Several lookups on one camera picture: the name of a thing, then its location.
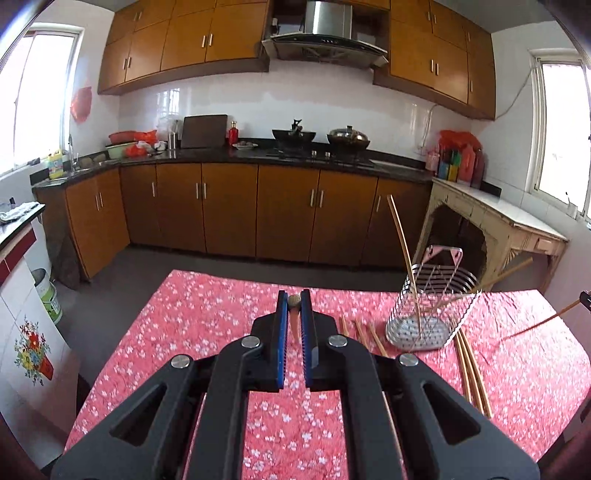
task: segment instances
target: trash bin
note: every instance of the trash bin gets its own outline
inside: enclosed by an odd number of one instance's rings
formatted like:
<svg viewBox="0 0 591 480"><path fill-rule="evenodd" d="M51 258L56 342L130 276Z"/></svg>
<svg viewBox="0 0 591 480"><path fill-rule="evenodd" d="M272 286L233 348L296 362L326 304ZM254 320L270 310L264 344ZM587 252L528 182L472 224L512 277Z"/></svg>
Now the trash bin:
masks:
<svg viewBox="0 0 591 480"><path fill-rule="evenodd" d="M35 288L41 297L43 306L47 310L49 317L56 325L61 320L62 310L60 302L57 301L57 291L53 283L49 281L49 275L45 268L38 268L31 272L35 279Z"/></svg>

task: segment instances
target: range hood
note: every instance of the range hood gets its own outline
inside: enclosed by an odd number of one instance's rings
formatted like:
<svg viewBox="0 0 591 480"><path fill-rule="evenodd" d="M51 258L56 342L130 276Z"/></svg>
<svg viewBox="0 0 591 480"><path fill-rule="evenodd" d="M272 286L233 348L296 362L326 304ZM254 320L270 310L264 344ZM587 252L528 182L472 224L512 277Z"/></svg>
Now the range hood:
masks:
<svg viewBox="0 0 591 480"><path fill-rule="evenodd" d="M329 2L306 3L304 31L273 35L262 41L272 59L307 60L359 69L386 65L388 52L351 38L353 7Z"/></svg>

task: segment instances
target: window frame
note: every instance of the window frame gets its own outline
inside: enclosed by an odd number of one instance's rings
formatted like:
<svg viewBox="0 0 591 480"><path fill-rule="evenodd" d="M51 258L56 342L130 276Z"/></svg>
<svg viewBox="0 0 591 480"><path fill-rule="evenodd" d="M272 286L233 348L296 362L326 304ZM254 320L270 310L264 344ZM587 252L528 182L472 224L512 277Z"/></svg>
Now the window frame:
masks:
<svg viewBox="0 0 591 480"><path fill-rule="evenodd" d="M52 25L52 24L33 24L29 30L27 30L27 32L22 36L22 38L25 37L35 37L36 35L57 35L60 37L71 37L73 39L72 41L72 47L70 48L70 55L68 56L68 62L67 62L67 66L66 66L66 92L64 94L64 105L63 108L61 109L60 112L60 133L59 133L59 147L62 150L65 150L66 147L66 135L69 135L69 131L70 131L70 125L69 125L69 116L67 114L67 112L69 112L69 105L72 102L72 85L73 85L73 81L74 81L74 75L75 75L75 70L76 70L76 60L77 60L77 56L78 53L80 51L80 40L82 39L82 33L83 30L77 27L73 27L73 26L69 26L69 25ZM17 123L16 123L16 114L18 111L18 98L20 96L20 92L21 92L21 85L22 85L22 77L27 65L27 61L28 61L28 56L30 53L30 48L29 51L27 52L27 59L25 60L25 64L23 67L23 70L21 72L21 78L19 81L19 85L18 85L18 93L17 93L17 98L15 101L15 118L14 118L14 122L13 122L13 131L12 131L12 154L14 155L14 148L15 148L15 133L16 133L16 128L17 128ZM0 171L0 178L3 177L4 175L7 175L15 170L18 170L19 168L23 168L24 166L26 166L28 164L29 161L34 160L33 158L30 158L29 160L27 160L26 162L23 163L15 163L13 164L12 168L8 169L8 170L4 170L4 171Z"/></svg>
<svg viewBox="0 0 591 480"><path fill-rule="evenodd" d="M531 52L531 76L532 76L532 90L534 97L534 125L533 125L533 142L532 142L532 160L534 162L534 169L530 187L530 193L539 197L549 205L554 206L558 210L567 213L568 204L553 195L540 190L540 180L542 170L544 168L544 153L546 141L546 99L545 99L545 83L544 73L542 67L544 64L564 64L577 65L583 69L585 83L587 84L587 101L589 102L589 109L591 111L591 92L589 90L589 78L586 74L586 68L583 59L576 50L560 50L552 52ZM591 199L591 163L589 172L587 172L589 181L587 183L587 193L585 195L585 202L582 206L582 212L577 211L577 218L584 219L589 214L589 200Z"/></svg>

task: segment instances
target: metal wire basket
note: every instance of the metal wire basket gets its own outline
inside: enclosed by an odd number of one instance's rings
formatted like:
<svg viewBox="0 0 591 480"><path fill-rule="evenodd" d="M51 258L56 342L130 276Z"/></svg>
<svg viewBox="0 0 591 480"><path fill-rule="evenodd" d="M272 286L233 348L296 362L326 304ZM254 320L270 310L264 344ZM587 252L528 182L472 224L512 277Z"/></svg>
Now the metal wire basket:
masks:
<svg viewBox="0 0 591 480"><path fill-rule="evenodd" d="M426 263L442 251L449 251L454 265ZM480 292L470 293L477 280L458 265L462 249L432 245L421 264L413 265L420 320L415 295L407 277L386 323L386 338L407 351L436 350L446 346L466 321Z"/></svg>

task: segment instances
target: floor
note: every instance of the floor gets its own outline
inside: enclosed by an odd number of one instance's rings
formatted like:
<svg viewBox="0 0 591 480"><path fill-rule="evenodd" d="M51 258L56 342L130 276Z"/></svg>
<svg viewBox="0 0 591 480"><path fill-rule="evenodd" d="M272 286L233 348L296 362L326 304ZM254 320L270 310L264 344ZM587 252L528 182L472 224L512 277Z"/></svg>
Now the floor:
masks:
<svg viewBox="0 0 591 480"><path fill-rule="evenodd" d="M171 270L218 277L340 290L400 291L404 273L311 268L304 265L227 260L128 247L91 283L74 291L56 285L64 315L57 325L80 355L80 374L89 384Z"/></svg>

